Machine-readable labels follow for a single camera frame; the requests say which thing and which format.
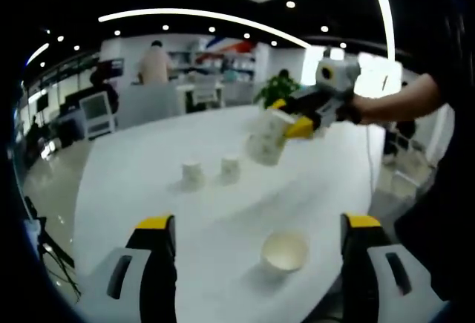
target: floor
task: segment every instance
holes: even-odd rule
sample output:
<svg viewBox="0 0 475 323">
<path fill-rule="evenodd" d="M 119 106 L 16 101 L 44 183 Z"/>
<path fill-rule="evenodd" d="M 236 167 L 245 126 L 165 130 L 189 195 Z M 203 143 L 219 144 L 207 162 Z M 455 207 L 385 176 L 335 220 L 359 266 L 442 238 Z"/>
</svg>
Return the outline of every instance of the floor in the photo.
<svg viewBox="0 0 475 323">
<path fill-rule="evenodd" d="M 33 201 L 39 215 L 47 217 L 46 230 L 70 256 L 73 256 L 76 196 L 91 144 L 88 141 L 74 143 L 48 160 L 38 160 L 28 172 L 24 183 L 24 193 Z M 393 164 L 381 167 L 370 214 L 377 217 L 389 232 L 394 220 L 407 210 L 416 194 L 413 184 L 393 176 L 396 169 L 410 175 L 419 183 L 425 182 L 430 174 L 429 167 L 418 153 L 402 155 L 397 166 Z M 45 264 L 58 290 L 71 304 L 76 303 L 77 297 L 72 286 L 65 280 L 59 265 L 49 255 L 45 256 Z M 75 280 L 73 270 L 71 278 Z M 330 311 L 337 316 L 341 315 L 341 306 L 337 305 Z"/>
</svg>

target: green plant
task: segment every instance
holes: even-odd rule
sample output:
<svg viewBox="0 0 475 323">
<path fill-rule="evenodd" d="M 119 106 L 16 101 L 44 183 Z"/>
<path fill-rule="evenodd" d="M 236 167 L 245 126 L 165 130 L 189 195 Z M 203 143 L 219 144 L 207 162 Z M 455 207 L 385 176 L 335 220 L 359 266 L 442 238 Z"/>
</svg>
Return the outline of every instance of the green plant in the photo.
<svg viewBox="0 0 475 323">
<path fill-rule="evenodd" d="M 267 81 L 258 95 L 254 98 L 254 102 L 263 99 L 264 108 L 268 108 L 279 99 L 286 99 L 292 92 L 300 89 L 300 85 L 290 77 L 274 76 Z"/>
</svg>

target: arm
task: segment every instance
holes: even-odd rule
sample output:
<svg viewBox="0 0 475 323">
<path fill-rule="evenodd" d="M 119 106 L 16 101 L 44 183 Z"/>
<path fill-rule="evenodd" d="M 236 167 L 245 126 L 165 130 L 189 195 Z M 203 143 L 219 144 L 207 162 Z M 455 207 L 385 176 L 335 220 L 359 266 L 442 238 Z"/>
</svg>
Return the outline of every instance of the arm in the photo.
<svg viewBox="0 0 475 323">
<path fill-rule="evenodd" d="M 408 121 L 429 115 L 444 104 L 439 86 L 423 74 L 397 94 L 371 99 L 355 96 L 353 106 L 361 114 L 361 124 Z"/>
</svg>

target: table surface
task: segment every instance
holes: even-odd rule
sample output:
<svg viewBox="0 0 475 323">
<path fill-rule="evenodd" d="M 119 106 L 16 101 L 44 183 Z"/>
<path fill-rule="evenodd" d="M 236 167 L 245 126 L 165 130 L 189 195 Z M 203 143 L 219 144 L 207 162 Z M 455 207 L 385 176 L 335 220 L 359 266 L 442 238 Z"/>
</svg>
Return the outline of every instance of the table surface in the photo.
<svg viewBox="0 0 475 323">
<path fill-rule="evenodd" d="M 377 178 L 384 132 L 336 123 L 325 138 L 291 140 L 276 167 L 252 163 L 244 140 L 253 106 L 206 111 L 119 131 L 91 149 L 76 203 L 74 252 L 79 283 L 143 219 L 177 220 L 176 311 L 182 322 L 301 322 L 341 269 L 340 214 L 370 207 L 370 161 Z M 221 186 L 220 159 L 242 154 L 240 181 Z M 199 192 L 181 193 L 181 163 L 198 160 Z M 275 230 L 305 234 L 306 265 L 270 280 L 261 247 Z"/>
</svg>

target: ceiling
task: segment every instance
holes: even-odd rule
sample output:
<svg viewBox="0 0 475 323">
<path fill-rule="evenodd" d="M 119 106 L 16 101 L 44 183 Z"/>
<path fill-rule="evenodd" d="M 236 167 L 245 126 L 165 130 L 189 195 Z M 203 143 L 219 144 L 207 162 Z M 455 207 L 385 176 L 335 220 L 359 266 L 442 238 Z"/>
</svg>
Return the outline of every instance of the ceiling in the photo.
<svg viewBox="0 0 475 323">
<path fill-rule="evenodd" d="M 114 30 L 122 36 L 162 33 L 162 25 L 170 26 L 170 33 L 208 33 L 214 26 L 217 34 L 241 38 L 250 32 L 251 40 L 270 42 L 275 36 L 231 22 L 197 16 L 138 16 L 99 23 L 97 18 L 109 13 L 152 7 L 176 7 L 207 10 L 243 17 L 282 30 L 309 43 L 338 45 L 341 39 L 364 40 L 347 42 L 348 51 L 368 50 L 368 42 L 385 44 L 384 25 L 378 0 L 292 0 L 296 8 L 285 6 L 288 0 L 273 0 L 256 4 L 247 0 L 21 0 L 16 10 L 22 42 L 19 52 L 26 60 L 46 42 L 50 47 L 25 70 L 24 78 L 41 73 L 41 61 L 49 65 L 74 55 L 74 45 L 81 50 L 100 46 L 111 38 Z M 442 0 L 390 0 L 395 29 L 396 48 L 417 53 L 421 40 L 436 39 L 443 17 Z M 326 25 L 330 31 L 322 33 Z M 62 35 L 61 43 L 56 37 Z M 278 47 L 296 47 L 279 40 Z M 384 48 L 375 53 L 385 55 Z"/>
</svg>

